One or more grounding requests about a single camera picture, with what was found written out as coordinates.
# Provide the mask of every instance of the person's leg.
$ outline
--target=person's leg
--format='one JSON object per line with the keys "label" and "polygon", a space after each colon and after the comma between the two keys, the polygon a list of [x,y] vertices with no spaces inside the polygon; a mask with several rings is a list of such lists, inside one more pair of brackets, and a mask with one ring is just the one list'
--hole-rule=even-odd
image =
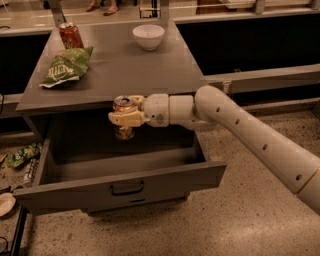
{"label": "person's leg", "polygon": [[119,10],[119,8],[117,6],[117,0],[110,0],[110,2],[111,2],[111,5],[110,5],[109,9],[103,14],[104,16],[112,15]]}
{"label": "person's leg", "polygon": [[100,7],[98,0],[92,0],[91,4],[87,7],[86,12],[92,12]]}

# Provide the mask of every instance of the drawer front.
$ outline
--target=drawer front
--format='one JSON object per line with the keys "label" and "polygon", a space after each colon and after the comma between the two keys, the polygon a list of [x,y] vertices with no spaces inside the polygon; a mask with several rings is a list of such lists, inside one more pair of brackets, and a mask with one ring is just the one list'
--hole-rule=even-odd
{"label": "drawer front", "polygon": [[74,209],[116,209],[184,197],[219,186],[226,165],[216,162],[188,164],[87,180],[40,185],[15,191],[15,198],[32,214]]}

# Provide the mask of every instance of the shoe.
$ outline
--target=shoe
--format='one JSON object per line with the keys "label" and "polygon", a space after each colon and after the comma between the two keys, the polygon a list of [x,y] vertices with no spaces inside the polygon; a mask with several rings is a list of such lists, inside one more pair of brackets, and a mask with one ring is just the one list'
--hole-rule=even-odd
{"label": "shoe", "polygon": [[96,9],[100,8],[100,6],[95,6],[95,5],[89,5],[86,9],[86,12],[92,12]]}
{"label": "shoe", "polygon": [[103,16],[110,16],[112,14],[115,14],[119,9],[117,8],[109,8],[104,14]]}

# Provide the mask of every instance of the can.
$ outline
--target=can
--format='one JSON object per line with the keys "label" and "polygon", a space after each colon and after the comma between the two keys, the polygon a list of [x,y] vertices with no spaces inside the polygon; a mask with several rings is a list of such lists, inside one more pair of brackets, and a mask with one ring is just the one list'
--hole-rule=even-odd
{"label": "can", "polygon": [[[130,96],[119,96],[113,101],[113,111],[114,112],[126,112],[134,107],[136,107],[135,101]],[[113,125],[114,133],[118,140],[129,140],[133,138],[135,130],[132,127],[124,127]]]}
{"label": "can", "polygon": [[23,176],[23,184],[24,187],[31,187],[34,177],[36,175],[36,171],[38,169],[39,160],[32,158],[26,167],[26,172]]}
{"label": "can", "polygon": [[79,29],[72,22],[60,24],[60,36],[66,49],[84,48]]}

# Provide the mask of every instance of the bowl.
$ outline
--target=bowl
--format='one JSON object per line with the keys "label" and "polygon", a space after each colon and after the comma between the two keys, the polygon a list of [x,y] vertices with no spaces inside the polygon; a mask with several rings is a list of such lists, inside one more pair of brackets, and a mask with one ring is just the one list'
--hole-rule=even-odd
{"label": "bowl", "polygon": [[164,29],[158,25],[141,25],[133,29],[133,35],[142,49],[153,51],[161,44]]}

